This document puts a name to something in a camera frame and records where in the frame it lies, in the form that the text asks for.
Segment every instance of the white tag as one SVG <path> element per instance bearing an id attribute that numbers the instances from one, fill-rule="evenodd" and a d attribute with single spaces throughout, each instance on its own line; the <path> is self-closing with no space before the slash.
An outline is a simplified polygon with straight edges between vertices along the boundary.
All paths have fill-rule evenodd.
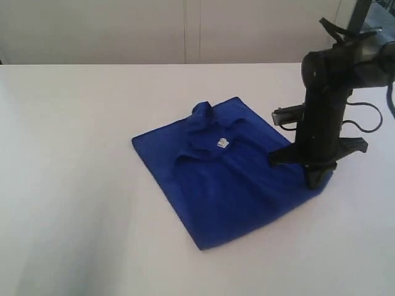
<path id="1" fill-rule="evenodd" d="M 226 148 L 227 145 L 229 145 L 229 142 L 225 138 L 221 138 L 217 143 L 217 146 L 221 148 Z"/>

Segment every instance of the wall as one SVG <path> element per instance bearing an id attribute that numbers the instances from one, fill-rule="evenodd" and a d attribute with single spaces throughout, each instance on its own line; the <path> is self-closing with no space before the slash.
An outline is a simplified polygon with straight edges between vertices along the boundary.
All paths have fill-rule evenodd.
<path id="1" fill-rule="evenodd" d="M 298 62 L 356 0 L 2 0 L 10 64 Z"/>

